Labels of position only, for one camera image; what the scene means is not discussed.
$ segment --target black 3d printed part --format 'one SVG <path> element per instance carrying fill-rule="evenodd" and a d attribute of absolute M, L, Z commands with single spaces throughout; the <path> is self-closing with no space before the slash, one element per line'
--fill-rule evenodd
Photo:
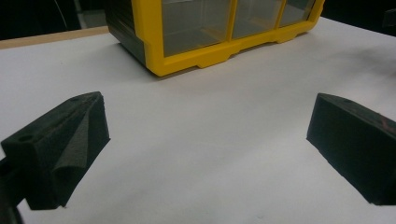
<path fill-rule="evenodd" d="M 396 204 L 396 123 L 348 99 L 320 93 L 307 140 L 361 195 Z"/>
<path fill-rule="evenodd" d="M 7 158 L 0 161 L 0 223 L 23 223 L 17 204 L 25 195 L 20 170 L 13 170 Z"/>
<path fill-rule="evenodd" d="M 384 20 L 382 21 L 383 27 L 396 26 L 396 8 L 385 12 Z"/>
<path fill-rule="evenodd" d="M 63 102 L 1 143 L 7 156 L 0 167 L 4 173 L 1 179 L 20 172 L 13 181 L 22 183 L 22 190 L 9 192 L 12 188 L 4 188 L 8 191 L 3 194 L 16 204 L 21 199 L 18 194 L 24 194 L 22 198 L 33 210 L 65 206 L 108 141 L 100 92 Z"/>

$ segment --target wooden table edge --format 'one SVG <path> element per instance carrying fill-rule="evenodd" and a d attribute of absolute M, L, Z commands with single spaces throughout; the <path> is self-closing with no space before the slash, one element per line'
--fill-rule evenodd
<path fill-rule="evenodd" d="M 11 49 L 29 45 L 44 44 L 55 41 L 76 39 L 91 35 L 102 35 L 108 33 L 107 26 L 100 26 L 84 30 L 61 32 L 50 35 L 36 35 L 23 38 L 9 39 L 0 41 L 0 49 Z"/>

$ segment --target white table surface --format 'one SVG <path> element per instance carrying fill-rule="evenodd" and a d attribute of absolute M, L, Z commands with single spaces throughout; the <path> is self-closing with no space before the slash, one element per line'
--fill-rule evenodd
<path fill-rule="evenodd" d="M 396 221 L 305 140 L 318 92 L 396 119 L 395 37 L 320 19 L 290 42 L 163 79 L 110 34 L 3 49 L 0 139 L 90 91 L 105 96 L 112 139 L 67 208 L 23 201 L 26 224 Z"/>

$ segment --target yellow storage drawer cabinet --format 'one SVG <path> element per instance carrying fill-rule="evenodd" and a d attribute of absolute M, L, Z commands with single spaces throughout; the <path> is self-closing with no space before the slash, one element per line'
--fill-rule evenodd
<path fill-rule="evenodd" d="M 110 33 L 157 76 L 312 29 L 324 0 L 106 0 Z"/>

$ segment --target yellow plastic frame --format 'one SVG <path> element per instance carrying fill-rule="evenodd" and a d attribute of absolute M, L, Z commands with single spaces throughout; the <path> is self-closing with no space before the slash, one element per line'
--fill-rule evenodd
<path fill-rule="evenodd" d="M 194 49 L 169 57 L 163 56 L 163 16 L 161 0 L 132 0 L 135 34 L 144 42 L 146 67 L 159 77 L 189 67 L 208 67 L 227 61 L 242 49 L 248 49 L 267 42 L 283 43 L 298 34 L 312 29 L 318 22 L 325 0 L 316 0 L 307 21 L 279 27 L 287 0 L 282 0 L 280 13 L 274 30 L 243 38 L 232 39 L 233 21 L 237 0 L 232 0 L 231 16 L 227 27 L 227 37 L 222 43 Z"/>

